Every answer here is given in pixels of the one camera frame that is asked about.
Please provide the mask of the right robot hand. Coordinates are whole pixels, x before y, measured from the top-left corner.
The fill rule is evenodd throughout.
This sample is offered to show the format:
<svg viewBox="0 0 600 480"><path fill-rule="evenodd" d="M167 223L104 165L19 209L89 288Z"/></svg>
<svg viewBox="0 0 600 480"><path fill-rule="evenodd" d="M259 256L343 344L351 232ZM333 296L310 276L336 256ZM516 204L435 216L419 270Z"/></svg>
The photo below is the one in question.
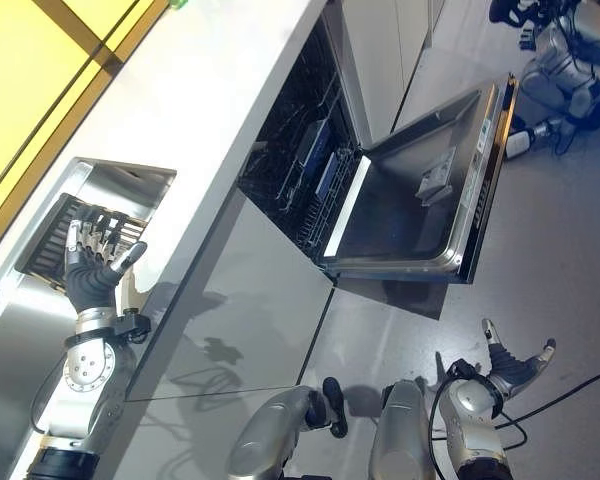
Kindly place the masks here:
<svg viewBox="0 0 600 480"><path fill-rule="evenodd" d="M557 342L554 338L549 338L539 354L522 361L503 345L495 324L490 319L484 318L481 327L491 363L487 379L506 402L525 390L542 374L555 354Z"/></svg>

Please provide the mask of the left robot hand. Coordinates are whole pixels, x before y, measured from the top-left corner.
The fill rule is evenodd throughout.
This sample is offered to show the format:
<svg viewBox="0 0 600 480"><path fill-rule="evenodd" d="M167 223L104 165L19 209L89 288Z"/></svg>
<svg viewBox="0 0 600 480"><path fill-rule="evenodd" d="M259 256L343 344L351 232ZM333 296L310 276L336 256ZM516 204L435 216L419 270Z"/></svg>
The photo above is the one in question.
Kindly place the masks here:
<svg viewBox="0 0 600 480"><path fill-rule="evenodd" d="M65 242L65 292L76 312L113 308L115 288L143 256L147 244L119 248L120 232L110 227L123 215L98 205L82 205L69 223Z"/></svg>

